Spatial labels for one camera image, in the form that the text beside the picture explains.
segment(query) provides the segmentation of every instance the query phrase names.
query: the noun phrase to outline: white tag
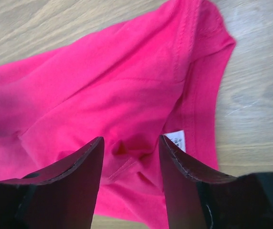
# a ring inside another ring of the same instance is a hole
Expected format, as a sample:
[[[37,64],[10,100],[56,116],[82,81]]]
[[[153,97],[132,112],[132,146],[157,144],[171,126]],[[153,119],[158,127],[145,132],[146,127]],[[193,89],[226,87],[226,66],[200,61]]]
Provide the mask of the white tag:
[[[164,134],[168,137],[173,143],[175,143],[183,152],[186,153],[185,149],[185,136],[184,131],[180,130],[173,133]]]

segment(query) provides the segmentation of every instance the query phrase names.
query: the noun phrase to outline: wood grain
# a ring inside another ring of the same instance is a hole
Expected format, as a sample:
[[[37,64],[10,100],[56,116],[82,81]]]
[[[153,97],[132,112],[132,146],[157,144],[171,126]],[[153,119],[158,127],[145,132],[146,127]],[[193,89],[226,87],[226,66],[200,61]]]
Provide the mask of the wood grain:
[[[0,0],[0,64],[68,45],[164,0]],[[273,1],[215,0],[238,41],[216,113],[220,168],[273,170]],[[93,228],[145,228],[95,217]]]

